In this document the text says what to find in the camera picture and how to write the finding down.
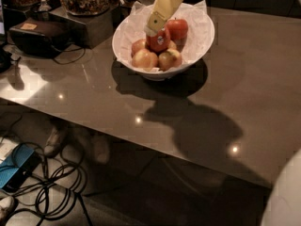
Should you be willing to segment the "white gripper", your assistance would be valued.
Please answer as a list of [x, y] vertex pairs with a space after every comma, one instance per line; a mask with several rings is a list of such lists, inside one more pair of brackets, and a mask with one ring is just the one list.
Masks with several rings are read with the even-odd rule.
[[182, 0], [154, 0], [144, 31], [154, 37], [165, 26], [166, 22], [177, 11]]

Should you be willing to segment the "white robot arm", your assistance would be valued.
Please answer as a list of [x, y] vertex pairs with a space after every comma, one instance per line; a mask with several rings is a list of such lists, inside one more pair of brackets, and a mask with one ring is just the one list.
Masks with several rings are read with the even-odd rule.
[[[155, 0], [144, 31], [154, 37], [183, 0]], [[301, 226], [301, 150], [282, 169], [264, 210], [261, 226]]]

